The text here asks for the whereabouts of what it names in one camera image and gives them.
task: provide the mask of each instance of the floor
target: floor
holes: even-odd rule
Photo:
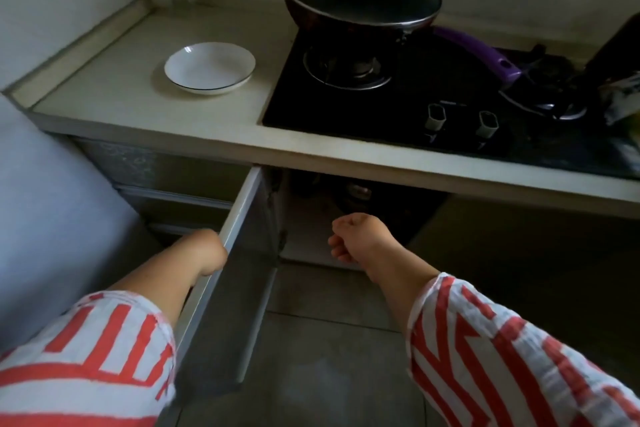
[[[178,425],[444,426],[405,358],[364,273],[283,264],[243,389],[190,405]]]

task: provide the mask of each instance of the white plate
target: white plate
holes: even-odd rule
[[[182,48],[164,64],[164,73],[184,91],[220,94],[243,85],[255,68],[250,51],[229,42],[201,42]]]

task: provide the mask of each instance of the countertop edge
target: countertop edge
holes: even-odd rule
[[[307,155],[293,151],[82,121],[38,114],[36,112],[30,112],[28,115],[31,121],[43,131],[140,146],[172,154],[288,167],[304,171],[323,172],[365,180],[442,190],[452,194],[462,194],[492,201],[640,219],[640,192],[634,200],[629,200],[628,197],[601,197],[580,194],[579,192],[526,187],[450,174],[354,162],[328,156]],[[574,172],[574,174],[582,176],[583,179],[592,177],[589,174],[580,174],[578,172]],[[602,176],[593,176],[593,178],[602,179]]]

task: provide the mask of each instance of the white countertop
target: white countertop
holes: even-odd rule
[[[640,182],[262,126],[296,28],[288,14],[197,7],[151,14],[36,105],[43,130],[158,150],[376,179],[529,204],[640,217]],[[221,96],[174,87],[163,65],[201,41],[257,66]]]

